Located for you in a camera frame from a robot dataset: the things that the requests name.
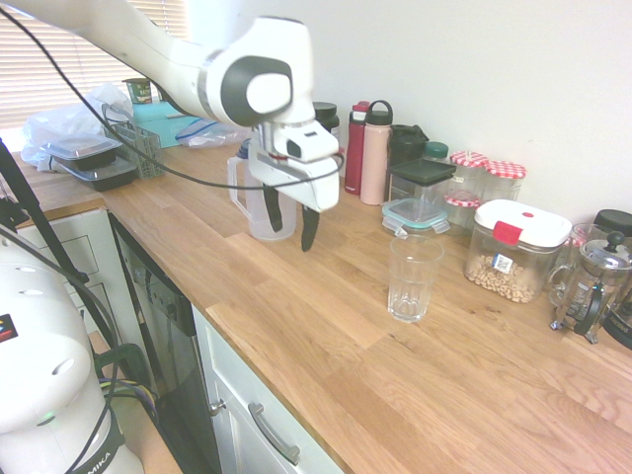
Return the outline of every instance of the window blinds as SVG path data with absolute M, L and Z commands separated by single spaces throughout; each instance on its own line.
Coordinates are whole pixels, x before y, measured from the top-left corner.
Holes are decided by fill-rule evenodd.
M 156 25 L 176 38 L 190 38 L 187 0 L 129 0 Z M 46 46 L 82 94 L 105 82 L 126 91 L 120 81 L 140 75 L 106 52 L 63 30 L 11 12 Z M 24 124 L 40 111 L 78 104 L 40 49 L 0 16 L 0 129 Z

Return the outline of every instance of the white cabinet door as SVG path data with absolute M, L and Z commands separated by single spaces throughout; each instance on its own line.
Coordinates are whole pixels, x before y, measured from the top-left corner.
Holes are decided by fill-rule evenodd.
M 225 408 L 213 419 L 219 458 L 225 474 L 343 474 L 313 437 L 285 409 L 247 364 L 194 308 L 202 368 L 211 403 Z M 264 406 L 260 423 L 272 432 L 267 439 L 248 406 Z M 272 445 L 277 439 L 286 454 L 298 448 L 298 465 Z
M 73 265 L 79 272 L 84 272 L 90 278 L 87 286 L 97 289 L 95 291 L 97 297 L 106 308 L 112 310 L 122 342 L 138 345 L 147 357 L 127 283 L 122 273 L 108 213 L 103 209 L 97 209 L 53 220 L 50 226 Z M 45 256 L 52 259 L 50 250 L 34 226 L 24 227 L 18 232 L 41 249 Z M 75 289 L 69 283 L 65 285 L 75 305 L 82 307 L 83 303 Z M 97 326 L 87 312 L 84 322 L 88 333 L 97 331 Z

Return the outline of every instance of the wooden countertop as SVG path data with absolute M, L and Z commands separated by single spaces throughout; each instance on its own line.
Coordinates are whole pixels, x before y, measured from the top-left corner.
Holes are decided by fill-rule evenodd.
M 225 182 L 235 148 L 166 151 Z M 341 193 L 304 254 L 300 221 L 256 241 L 226 190 L 164 176 L 100 197 L 26 171 L 51 215 L 105 203 L 349 473 L 632 472 L 632 353 L 551 331 L 545 295 L 522 305 L 467 281 L 466 240 L 436 237 L 430 309 L 408 325 L 386 311 L 392 235 L 357 197 Z

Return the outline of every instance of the red water bottle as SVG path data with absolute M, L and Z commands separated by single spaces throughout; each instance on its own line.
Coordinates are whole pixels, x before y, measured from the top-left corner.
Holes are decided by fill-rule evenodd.
M 369 102 L 360 101 L 349 114 L 349 146 L 347 147 L 347 168 L 345 170 L 345 191 L 359 195 L 362 181 L 362 155 L 364 153 L 364 125 Z

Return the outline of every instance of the french press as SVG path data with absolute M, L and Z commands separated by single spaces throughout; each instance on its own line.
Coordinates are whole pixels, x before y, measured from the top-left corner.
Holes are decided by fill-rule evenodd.
M 621 245 L 624 238 L 621 232 L 611 232 L 606 240 L 591 240 L 580 247 L 551 329 L 570 327 L 596 344 L 606 311 L 631 271 L 630 252 Z

